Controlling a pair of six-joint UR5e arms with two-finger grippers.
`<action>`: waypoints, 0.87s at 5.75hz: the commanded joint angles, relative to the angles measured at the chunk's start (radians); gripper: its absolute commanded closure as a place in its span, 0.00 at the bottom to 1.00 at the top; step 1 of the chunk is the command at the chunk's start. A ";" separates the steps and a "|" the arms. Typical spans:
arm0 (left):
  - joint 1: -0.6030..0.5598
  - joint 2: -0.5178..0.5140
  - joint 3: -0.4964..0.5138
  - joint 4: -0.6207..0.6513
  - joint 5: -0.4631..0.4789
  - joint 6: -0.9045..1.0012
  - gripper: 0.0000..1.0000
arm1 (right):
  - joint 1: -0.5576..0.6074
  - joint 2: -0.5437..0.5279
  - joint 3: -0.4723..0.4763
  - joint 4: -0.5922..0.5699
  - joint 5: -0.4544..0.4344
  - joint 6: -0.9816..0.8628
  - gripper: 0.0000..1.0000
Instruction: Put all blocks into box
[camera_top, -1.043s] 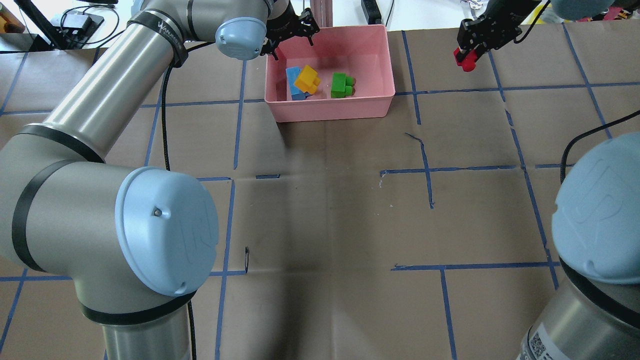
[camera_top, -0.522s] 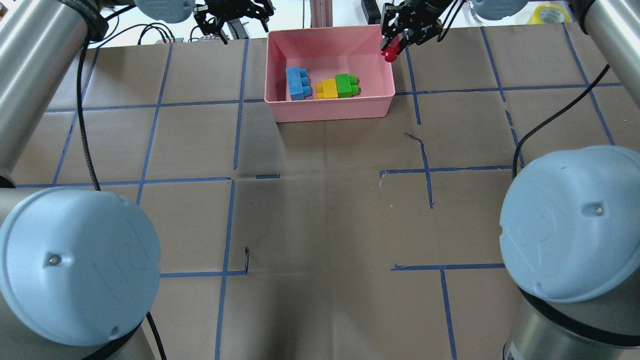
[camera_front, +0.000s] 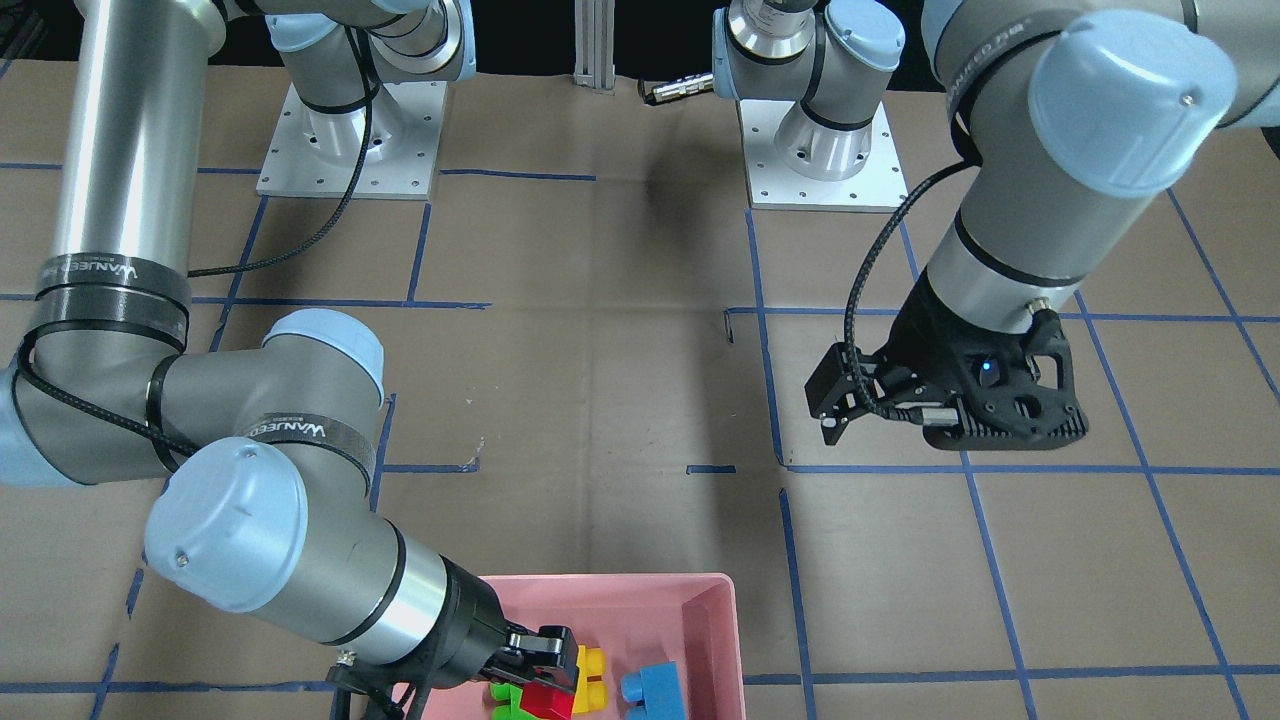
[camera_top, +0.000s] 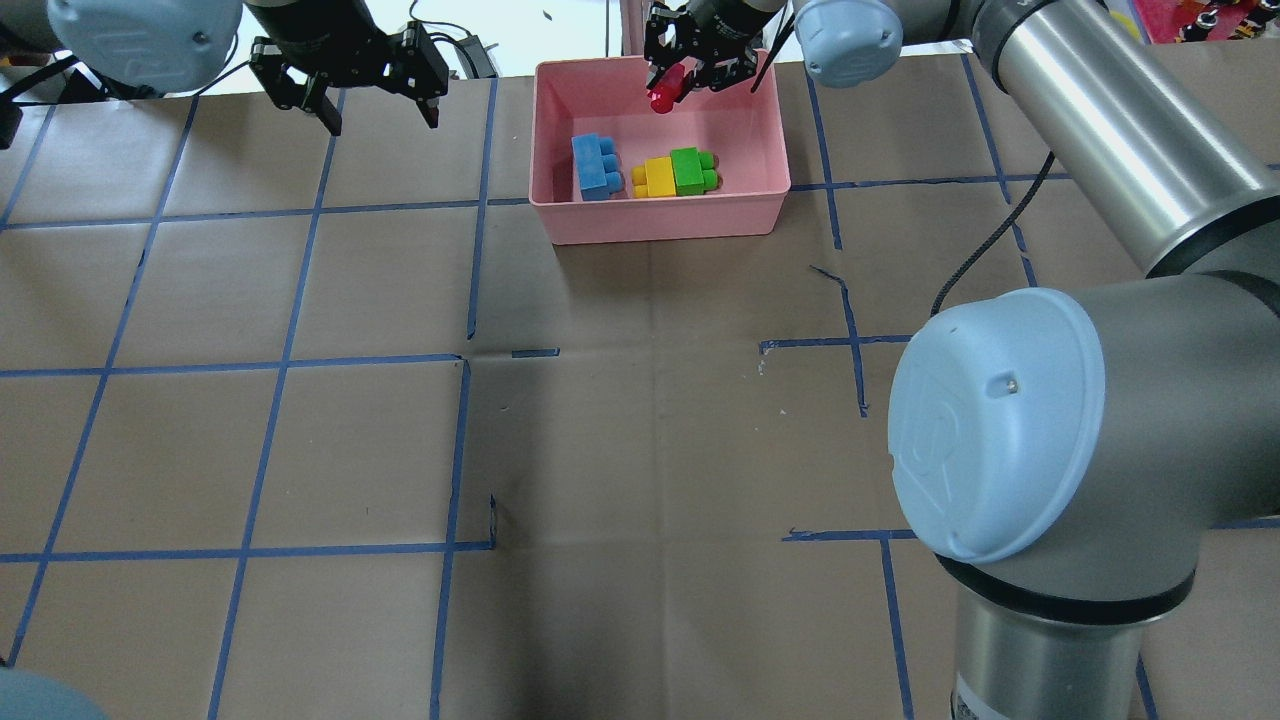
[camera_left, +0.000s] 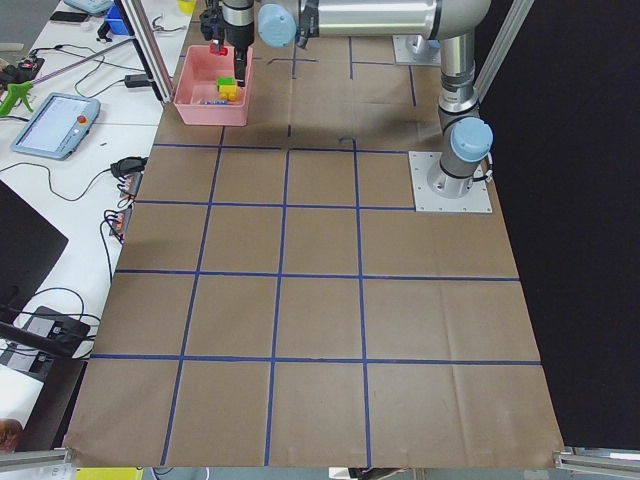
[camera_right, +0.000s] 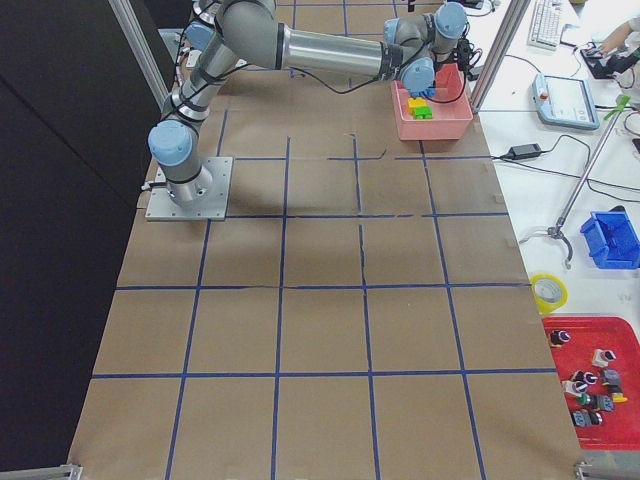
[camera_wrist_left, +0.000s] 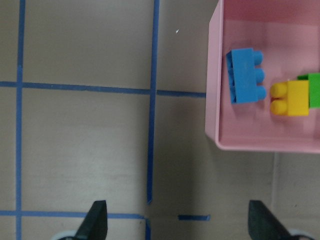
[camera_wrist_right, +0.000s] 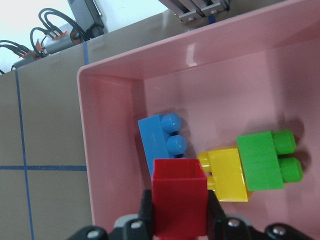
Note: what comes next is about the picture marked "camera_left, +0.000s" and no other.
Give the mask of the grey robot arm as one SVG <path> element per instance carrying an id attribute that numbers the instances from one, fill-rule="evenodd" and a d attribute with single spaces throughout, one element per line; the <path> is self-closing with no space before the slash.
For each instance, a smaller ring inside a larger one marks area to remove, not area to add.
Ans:
<path id="1" fill-rule="evenodd" d="M 489 159 L 493 142 L 491 128 L 479 118 L 474 86 L 474 32 L 489 7 L 487 1 L 466 0 L 208 1 L 200 29 L 212 53 L 233 47 L 239 82 L 256 38 L 273 48 L 304 48 L 317 37 L 389 36 L 398 64 L 438 66 L 445 144 L 427 184 L 441 197 L 459 199 L 479 182 L 476 169 Z"/>

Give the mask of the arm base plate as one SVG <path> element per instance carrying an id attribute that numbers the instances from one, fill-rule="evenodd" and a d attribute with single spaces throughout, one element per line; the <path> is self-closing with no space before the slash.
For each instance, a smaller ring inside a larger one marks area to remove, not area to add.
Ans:
<path id="1" fill-rule="evenodd" d="M 393 47 L 397 65 L 441 65 L 440 42 L 437 40 L 428 40 L 421 35 L 394 35 Z"/>
<path id="2" fill-rule="evenodd" d="M 441 152 L 408 153 L 415 211 L 436 214 L 491 214 L 485 172 L 481 165 L 467 178 L 449 176 L 441 168 Z"/>

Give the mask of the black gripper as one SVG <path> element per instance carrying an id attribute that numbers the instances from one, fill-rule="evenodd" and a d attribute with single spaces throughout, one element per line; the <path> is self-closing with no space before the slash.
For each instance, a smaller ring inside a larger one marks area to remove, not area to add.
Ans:
<path id="1" fill-rule="evenodd" d="M 226 40 L 234 47 L 234 77 L 239 87 L 246 85 L 247 49 L 253 44 L 253 23 L 226 25 Z"/>
<path id="2" fill-rule="evenodd" d="M 205 8 L 199 16 L 200 31 L 206 41 L 223 43 L 225 20 L 220 0 L 206 0 Z"/>

